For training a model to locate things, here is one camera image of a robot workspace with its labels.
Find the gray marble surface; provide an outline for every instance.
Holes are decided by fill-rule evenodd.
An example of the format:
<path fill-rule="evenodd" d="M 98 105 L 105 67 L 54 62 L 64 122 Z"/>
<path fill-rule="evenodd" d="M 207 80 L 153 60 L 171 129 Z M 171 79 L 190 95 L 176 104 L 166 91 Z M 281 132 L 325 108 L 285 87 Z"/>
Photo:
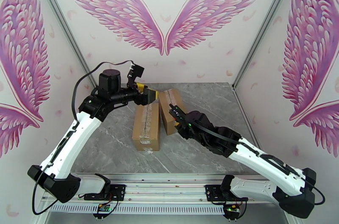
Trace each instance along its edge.
<path fill-rule="evenodd" d="M 149 84 L 159 91 L 176 88 L 188 111 L 205 113 L 215 126 L 227 126 L 252 139 L 227 83 Z M 136 105 L 114 110 L 88 139 L 73 172 L 254 174 L 248 167 L 215 155 L 195 140 L 166 136 L 161 124 L 160 151 L 138 152 L 132 141 Z"/>

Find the pink angel wings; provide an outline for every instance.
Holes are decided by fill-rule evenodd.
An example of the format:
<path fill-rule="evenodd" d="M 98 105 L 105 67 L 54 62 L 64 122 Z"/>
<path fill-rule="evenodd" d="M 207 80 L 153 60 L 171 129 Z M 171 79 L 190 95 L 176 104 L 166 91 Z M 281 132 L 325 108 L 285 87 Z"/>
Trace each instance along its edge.
<path fill-rule="evenodd" d="M 38 0 L 3 0 L 0 13 L 0 61 L 9 86 L 23 108 L 0 104 L 0 157 L 18 146 L 22 129 L 43 121 L 39 105 L 48 99 L 47 45 Z"/>
<path fill-rule="evenodd" d="M 316 144 L 338 156 L 338 101 L 311 108 L 338 56 L 339 12 L 336 0 L 292 0 L 283 72 L 284 97 L 294 104 L 290 120 L 305 124 Z"/>
<path fill-rule="evenodd" d="M 142 50 L 155 47 L 168 55 L 189 49 L 213 35 L 255 0 L 187 0 L 164 40 L 142 0 L 75 0 L 124 41 Z"/>

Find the wall mural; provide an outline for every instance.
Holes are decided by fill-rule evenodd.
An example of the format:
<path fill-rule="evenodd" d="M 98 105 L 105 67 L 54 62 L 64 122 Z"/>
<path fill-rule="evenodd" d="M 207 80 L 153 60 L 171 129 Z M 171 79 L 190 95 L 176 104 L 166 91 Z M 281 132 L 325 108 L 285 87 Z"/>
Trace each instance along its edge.
<path fill-rule="evenodd" d="M 292 0 L 285 41 L 284 97 L 294 104 L 294 127 L 312 128 L 320 144 L 339 155 L 339 100 L 314 106 L 339 52 L 338 0 Z"/>
<path fill-rule="evenodd" d="M 255 0 L 187 0 L 165 37 L 143 0 L 75 1 L 117 39 L 169 55 L 174 47 L 188 50 L 205 41 Z"/>
<path fill-rule="evenodd" d="M 47 45 L 38 0 L 3 0 L 0 13 L 1 70 L 21 109 L 0 103 L 0 157 L 18 147 L 23 128 L 43 122 L 48 99 Z"/>

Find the cardboard box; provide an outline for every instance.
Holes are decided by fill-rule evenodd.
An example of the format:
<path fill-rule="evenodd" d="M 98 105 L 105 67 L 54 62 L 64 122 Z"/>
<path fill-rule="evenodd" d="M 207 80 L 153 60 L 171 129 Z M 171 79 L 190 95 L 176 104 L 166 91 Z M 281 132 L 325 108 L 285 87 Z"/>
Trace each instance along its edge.
<path fill-rule="evenodd" d="M 132 139 L 138 151 L 158 151 L 160 138 L 159 104 L 136 108 Z"/>
<path fill-rule="evenodd" d="M 170 89 L 164 92 L 159 92 L 158 97 L 162 122 L 164 123 L 166 134 L 169 136 L 177 131 L 174 127 L 175 120 L 169 113 L 170 103 L 179 106 L 179 108 L 181 108 L 185 113 L 187 113 L 186 107 L 183 104 L 180 93 L 177 89 Z"/>

